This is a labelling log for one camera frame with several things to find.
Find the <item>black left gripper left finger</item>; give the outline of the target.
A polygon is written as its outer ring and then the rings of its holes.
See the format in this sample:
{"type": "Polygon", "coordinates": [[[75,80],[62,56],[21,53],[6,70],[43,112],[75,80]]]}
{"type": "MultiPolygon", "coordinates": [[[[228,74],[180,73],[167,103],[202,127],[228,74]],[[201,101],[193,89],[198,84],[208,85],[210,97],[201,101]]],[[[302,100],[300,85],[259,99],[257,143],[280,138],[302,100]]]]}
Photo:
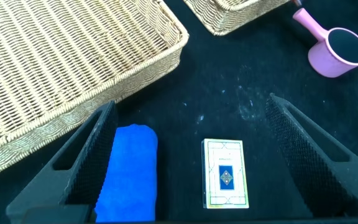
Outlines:
{"type": "Polygon", "coordinates": [[[73,133],[7,206],[10,222],[92,222],[116,129],[116,104],[110,101],[73,133]]]}

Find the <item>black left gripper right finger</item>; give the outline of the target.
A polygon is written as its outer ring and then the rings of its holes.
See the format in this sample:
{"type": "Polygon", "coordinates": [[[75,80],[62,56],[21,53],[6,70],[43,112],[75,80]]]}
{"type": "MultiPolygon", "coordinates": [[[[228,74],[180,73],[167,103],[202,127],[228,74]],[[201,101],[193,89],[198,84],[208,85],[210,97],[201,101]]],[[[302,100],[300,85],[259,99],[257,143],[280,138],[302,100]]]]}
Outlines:
{"type": "Polygon", "coordinates": [[[289,101],[270,94],[266,117],[306,206],[316,217],[358,217],[358,156],[289,101]]]}

